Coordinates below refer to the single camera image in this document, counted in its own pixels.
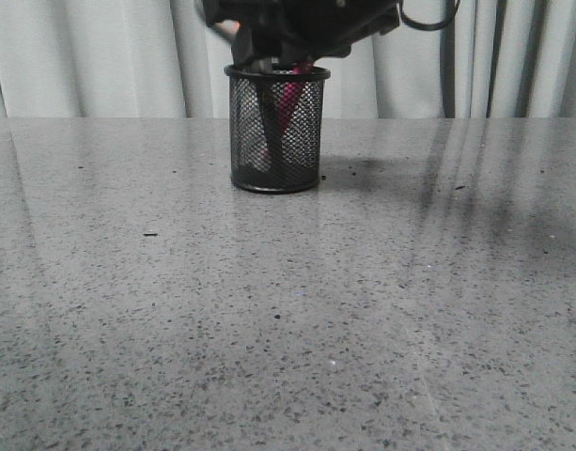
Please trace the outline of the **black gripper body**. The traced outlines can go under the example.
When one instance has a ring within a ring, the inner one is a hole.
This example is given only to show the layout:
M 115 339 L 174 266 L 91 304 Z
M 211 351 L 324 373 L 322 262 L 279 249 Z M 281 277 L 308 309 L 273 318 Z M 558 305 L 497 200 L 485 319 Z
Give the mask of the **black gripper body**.
M 351 45 L 400 24 L 397 1 L 198 1 L 204 23 L 236 21 L 265 39 L 279 65 L 346 57 Z

